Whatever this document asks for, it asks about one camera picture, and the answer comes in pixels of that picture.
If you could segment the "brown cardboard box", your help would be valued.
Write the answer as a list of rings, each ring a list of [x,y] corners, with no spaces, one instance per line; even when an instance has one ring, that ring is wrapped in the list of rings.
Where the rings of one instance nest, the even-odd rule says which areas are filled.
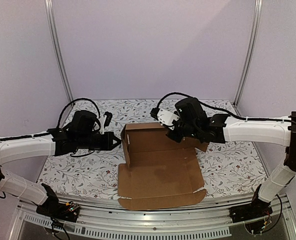
[[[197,151],[208,144],[177,143],[157,122],[126,124],[121,131],[126,162],[118,165],[118,202],[131,211],[190,206],[206,196]]]

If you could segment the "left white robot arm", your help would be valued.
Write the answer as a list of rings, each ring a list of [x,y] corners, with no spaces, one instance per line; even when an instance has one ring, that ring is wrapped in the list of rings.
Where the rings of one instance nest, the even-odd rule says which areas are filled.
[[[2,165],[34,157],[63,156],[78,150],[111,151],[121,144],[112,131],[105,131],[111,119],[110,112],[97,116],[93,112],[79,110],[64,127],[57,126],[35,134],[0,137],[0,192],[30,200],[42,206],[51,217],[58,217],[62,213],[62,206],[50,186],[2,171]]]

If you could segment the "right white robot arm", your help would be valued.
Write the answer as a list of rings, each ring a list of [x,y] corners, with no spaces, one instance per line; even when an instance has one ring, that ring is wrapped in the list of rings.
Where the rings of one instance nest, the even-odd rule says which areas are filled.
[[[246,208],[250,218],[257,218],[296,175],[296,111],[279,118],[257,118],[222,110],[208,117],[203,106],[197,98],[186,97],[175,104],[175,112],[160,109],[151,115],[168,129],[167,136],[177,143],[189,137],[201,143],[247,141],[285,147],[285,160],[257,187]]]

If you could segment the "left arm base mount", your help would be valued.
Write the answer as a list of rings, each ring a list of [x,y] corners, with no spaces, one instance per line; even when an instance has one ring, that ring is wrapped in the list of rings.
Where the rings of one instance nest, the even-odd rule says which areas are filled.
[[[47,199],[43,204],[37,206],[36,212],[54,219],[76,223],[80,213],[80,205],[73,201],[60,203],[50,186],[44,183],[41,186],[46,191]]]

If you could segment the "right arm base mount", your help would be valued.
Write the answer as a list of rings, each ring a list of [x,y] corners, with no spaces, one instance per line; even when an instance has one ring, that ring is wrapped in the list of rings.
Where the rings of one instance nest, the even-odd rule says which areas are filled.
[[[229,216],[233,223],[250,221],[245,224],[245,228],[252,235],[263,233],[268,223],[264,217],[270,219],[271,213],[270,202],[260,200],[257,192],[254,193],[250,203],[233,206],[229,209]]]

